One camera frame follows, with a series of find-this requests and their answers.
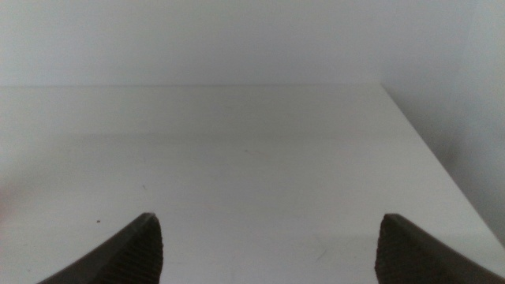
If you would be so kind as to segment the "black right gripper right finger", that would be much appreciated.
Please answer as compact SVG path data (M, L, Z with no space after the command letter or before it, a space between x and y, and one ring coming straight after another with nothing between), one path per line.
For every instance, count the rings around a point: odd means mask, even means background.
M504 284L504 277L400 214L386 214L380 223L374 269L380 284Z

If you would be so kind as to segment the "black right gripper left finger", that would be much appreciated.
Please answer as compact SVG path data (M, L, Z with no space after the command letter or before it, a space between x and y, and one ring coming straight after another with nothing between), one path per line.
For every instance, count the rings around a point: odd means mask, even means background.
M163 237L159 220L153 213L143 213L42 283L158 284L162 269Z

